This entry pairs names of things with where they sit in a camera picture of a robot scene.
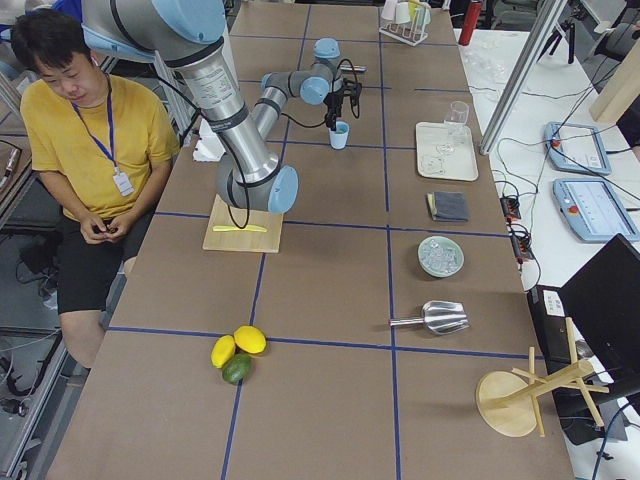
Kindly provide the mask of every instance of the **yellow t-shirt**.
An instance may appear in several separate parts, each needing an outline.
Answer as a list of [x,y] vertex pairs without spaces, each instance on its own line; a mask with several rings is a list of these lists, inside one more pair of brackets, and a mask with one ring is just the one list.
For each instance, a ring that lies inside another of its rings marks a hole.
[[[124,197],[113,176],[115,165],[89,136],[109,149],[107,102],[93,108],[79,108],[42,80],[29,86],[20,111],[27,127],[32,168],[56,171],[67,177],[76,195],[91,212],[111,219],[130,210],[140,195],[152,163],[166,162],[179,145],[162,102],[146,87],[111,75],[115,159],[134,191]],[[64,210],[64,214],[73,215]]]

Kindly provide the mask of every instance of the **red bottle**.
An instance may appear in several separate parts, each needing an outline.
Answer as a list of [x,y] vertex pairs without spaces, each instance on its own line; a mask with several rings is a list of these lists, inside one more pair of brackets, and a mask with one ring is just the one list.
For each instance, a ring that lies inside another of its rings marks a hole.
[[471,41],[471,35],[478,23],[478,17],[480,16],[480,10],[482,10],[481,0],[471,0],[467,13],[464,16],[464,25],[462,25],[462,32],[460,33],[460,39],[458,43],[460,45],[469,45]]

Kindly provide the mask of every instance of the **lanyard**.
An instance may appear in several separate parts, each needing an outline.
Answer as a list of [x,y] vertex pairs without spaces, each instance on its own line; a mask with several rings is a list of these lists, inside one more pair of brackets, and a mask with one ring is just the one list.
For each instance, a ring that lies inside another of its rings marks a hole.
[[73,107],[74,111],[76,112],[76,114],[78,115],[78,118],[80,118],[80,121],[82,122],[82,124],[84,125],[85,130],[87,131],[87,133],[89,134],[89,136],[93,139],[93,141],[95,142],[95,144],[98,146],[98,148],[102,151],[102,153],[104,153],[105,157],[107,157],[111,162],[113,162],[113,165],[116,169],[116,172],[119,171],[118,168],[118,164],[116,162],[116,158],[115,158],[115,148],[114,148],[114,141],[113,141],[113,107],[111,104],[111,81],[109,80],[109,77],[107,77],[107,83],[109,84],[109,93],[107,94],[107,121],[109,122],[109,147],[110,150],[107,149],[107,147],[104,146],[104,144],[98,140],[89,130],[89,127],[87,126],[87,124],[85,123],[84,119],[82,118],[82,115],[80,115],[80,110],[78,109],[78,106],[75,103],[72,103],[71,106]]

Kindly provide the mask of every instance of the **man's hand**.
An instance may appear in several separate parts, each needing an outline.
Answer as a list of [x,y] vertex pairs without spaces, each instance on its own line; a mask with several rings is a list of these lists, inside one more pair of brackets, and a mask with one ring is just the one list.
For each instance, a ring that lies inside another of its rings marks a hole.
[[87,212],[78,221],[80,222],[80,233],[89,245],[97,245],[108,240],[107,226],[99,215]]
[[111,243],[119,242],[129,233],[136,220],[136,215],[131,211],[118,215],[109,223],[107,233],[105,234],[106,240]]

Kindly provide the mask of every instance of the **metal scoop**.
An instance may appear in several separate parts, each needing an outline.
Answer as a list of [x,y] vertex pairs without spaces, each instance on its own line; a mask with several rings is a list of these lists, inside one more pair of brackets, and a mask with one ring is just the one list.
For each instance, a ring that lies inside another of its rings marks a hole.
[[467,328],[469,319],[461,303],[432,300],[422,306],[422,317],[389,320],[391,327],[416,323],[424,323],[435,335],[446,335]]

